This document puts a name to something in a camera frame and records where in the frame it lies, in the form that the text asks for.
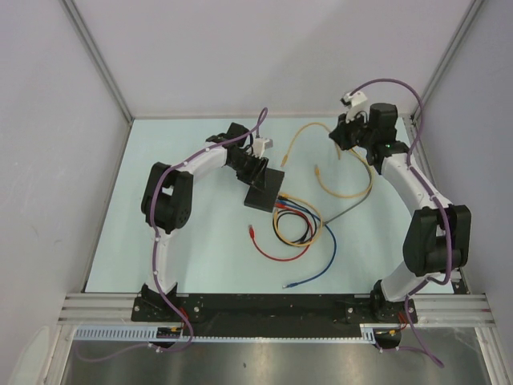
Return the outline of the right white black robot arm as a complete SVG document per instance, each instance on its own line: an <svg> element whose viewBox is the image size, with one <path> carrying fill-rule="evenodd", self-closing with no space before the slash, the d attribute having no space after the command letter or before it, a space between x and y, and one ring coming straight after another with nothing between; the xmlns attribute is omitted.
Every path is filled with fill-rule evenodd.
<svg viewBox="0 0 513 385"><path fill-rule="evenodd" d="M410 298L427 284L444 286L468 261L471 211L454 205L420 173L410 147L397 139L398 110L374 103L369 113L343 113L329 138L342 150L366 150L367 163L388 181L411 215L402 246L403 261L370 292L370 313L378 322L407 314Z"/></svg>

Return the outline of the black network switch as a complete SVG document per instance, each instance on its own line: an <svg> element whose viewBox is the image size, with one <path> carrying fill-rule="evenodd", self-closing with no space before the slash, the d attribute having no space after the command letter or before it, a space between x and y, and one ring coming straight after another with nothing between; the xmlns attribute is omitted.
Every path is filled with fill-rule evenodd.
<svg viewBox="0 0 513 385"><path fill-rule="evenodd" d="M283 171L267 168L264 174L263 188L250 187L244 199L244 206L271 213L284 178Z"/></svg>

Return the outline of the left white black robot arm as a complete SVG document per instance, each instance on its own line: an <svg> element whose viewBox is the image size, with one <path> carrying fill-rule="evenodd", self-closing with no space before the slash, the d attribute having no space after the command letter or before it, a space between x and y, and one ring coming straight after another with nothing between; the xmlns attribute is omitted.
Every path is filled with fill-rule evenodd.
<svg viewBox="0 0 513 385"><path fill-rule="evenodd" d="M154 231L154 241L151 277L143 285L141 296L159 320L166 321L177 311L177 301L169 296L177 282L168 272L168 248L177 230L191 216L194 184L210 172L228 166L239 181L258 191L265 189L269 159L264 153L273 141L261 137L258 130L232 123L225 133L208 137L202 149L182 162L157 162L151 167L141 211Z"/></svg>

